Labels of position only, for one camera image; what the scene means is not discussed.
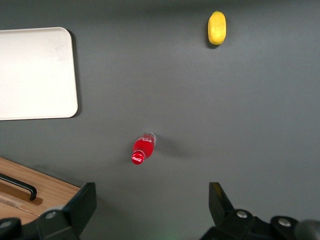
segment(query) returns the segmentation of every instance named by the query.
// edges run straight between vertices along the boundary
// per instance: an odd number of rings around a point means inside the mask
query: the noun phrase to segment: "coca-cola logo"
[[[132,157],[132,160],[135,160],[135,161],[137,161],[137,162],[142,162],[142,159],[139,158],[139,157],[136,157],[136,156],[133,156],[133,157]]]

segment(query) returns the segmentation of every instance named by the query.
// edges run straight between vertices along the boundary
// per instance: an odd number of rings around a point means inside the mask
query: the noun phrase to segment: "bottle cap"
[[[131,161],[136,164],[142,164],[145,160],[145,154],[142,151],[135,151],[131,156]]]

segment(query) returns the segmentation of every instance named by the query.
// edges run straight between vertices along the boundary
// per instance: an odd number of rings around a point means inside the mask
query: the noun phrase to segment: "coca-cola bottle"
[[[154,151],[156,140],[156,136],[149,131],[139,137],[132,148],[132,162],[139,165],[149,158]]]

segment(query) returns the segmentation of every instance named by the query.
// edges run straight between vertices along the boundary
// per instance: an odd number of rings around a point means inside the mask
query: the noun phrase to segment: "gray table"
[[[219,10],[225,42],[207,22]],[[73,34],[79,111],[0,122],[0,156],[81,186],[82,239],[197,240],[209,182],[236,208],[320,218],[318,0],[0,1],[0,29]],[[133,165],[145,131],[154,154]]]

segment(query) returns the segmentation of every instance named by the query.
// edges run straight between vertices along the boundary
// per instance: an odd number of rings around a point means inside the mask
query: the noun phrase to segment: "cutting board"
[[[72,38],[62,27],[0,31],[0,120],[69,118],[78,109]]]

